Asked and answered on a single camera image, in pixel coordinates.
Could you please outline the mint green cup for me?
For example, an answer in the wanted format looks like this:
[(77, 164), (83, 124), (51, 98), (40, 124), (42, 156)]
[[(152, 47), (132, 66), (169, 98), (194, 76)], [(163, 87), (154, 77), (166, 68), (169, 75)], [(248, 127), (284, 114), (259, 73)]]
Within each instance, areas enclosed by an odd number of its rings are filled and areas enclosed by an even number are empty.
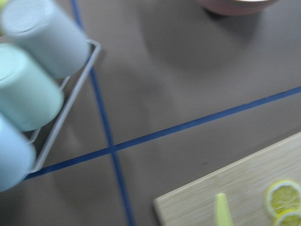
[(25, 50), (0, 46), (0, 111), (22, 132), (39, 129), (60, 112), (64, 94)]

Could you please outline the lemon slice middle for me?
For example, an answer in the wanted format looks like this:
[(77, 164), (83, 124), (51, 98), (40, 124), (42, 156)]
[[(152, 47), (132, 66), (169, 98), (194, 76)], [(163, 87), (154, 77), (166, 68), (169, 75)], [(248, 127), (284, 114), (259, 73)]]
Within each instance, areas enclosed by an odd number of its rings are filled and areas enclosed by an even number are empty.
[(301, 225), (301, 211), (300, 210), (286, 210), (280, 213), (275, 221), (274, 226), (300, 226)]

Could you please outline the pink bowl with ice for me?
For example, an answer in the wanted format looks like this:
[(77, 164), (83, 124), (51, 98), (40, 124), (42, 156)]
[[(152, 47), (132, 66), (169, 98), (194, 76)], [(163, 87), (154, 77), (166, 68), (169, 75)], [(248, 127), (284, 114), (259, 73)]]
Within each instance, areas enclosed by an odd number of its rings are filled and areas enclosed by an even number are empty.
[(222, 16), (245, 16), (257, 13), (276, 0), (197, 0), (206, 10)]

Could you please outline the pale grey cup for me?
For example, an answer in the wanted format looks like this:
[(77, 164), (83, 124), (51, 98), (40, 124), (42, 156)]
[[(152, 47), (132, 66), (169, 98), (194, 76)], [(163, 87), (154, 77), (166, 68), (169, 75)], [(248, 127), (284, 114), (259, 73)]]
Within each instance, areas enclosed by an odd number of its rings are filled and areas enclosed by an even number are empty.
[(55, 78), (74, 75), (89, 58), (87, 36), (54, 0), (10, 0), (0, 25)]

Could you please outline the light blue cup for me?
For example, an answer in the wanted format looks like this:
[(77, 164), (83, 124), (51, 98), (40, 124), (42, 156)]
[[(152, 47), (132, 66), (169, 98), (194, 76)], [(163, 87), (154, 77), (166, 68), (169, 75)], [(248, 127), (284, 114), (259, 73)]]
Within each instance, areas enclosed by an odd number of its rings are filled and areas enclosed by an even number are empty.
[(35, 147), (3, 115), (0, 116), (0, 191), (4, 192), (30, 173), (36, 160)]

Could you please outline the bamboo cutting board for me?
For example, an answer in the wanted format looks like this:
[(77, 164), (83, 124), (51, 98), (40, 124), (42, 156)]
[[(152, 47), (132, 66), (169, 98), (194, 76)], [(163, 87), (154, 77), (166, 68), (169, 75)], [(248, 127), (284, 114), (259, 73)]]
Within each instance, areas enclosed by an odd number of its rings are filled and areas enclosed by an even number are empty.
[(270, 226), (268, 188), (280, 180), (301, 181), (301, 136), (295, 134), (154, 200), (162, 226), (213, 226), (214, 203), (227, 196), (236, 226)]

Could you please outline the lemon slice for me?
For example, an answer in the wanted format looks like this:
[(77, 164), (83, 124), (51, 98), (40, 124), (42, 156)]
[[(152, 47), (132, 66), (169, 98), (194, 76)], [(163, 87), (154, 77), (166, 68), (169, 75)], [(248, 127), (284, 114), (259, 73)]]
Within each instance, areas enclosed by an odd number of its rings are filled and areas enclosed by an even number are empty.
[(291, 180), (277, 181), (267, 189), (265, 204), (274, 218), (287, 210), (301, 210), (301, 186)]
[(286, 210), (280, 213), (275, 221), (274, 226), (300, 226), (301, 225), (301, 211), (300, 210)]

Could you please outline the yellow plastic knife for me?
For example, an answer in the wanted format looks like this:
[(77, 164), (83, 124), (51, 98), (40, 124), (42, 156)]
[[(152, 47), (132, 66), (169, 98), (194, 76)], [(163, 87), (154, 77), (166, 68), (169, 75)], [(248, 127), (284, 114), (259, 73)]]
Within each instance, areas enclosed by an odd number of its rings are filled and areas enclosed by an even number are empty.
[(215, 197), (214, 218), (216, 226), (234, 226), (225, 193), (219, 193)]

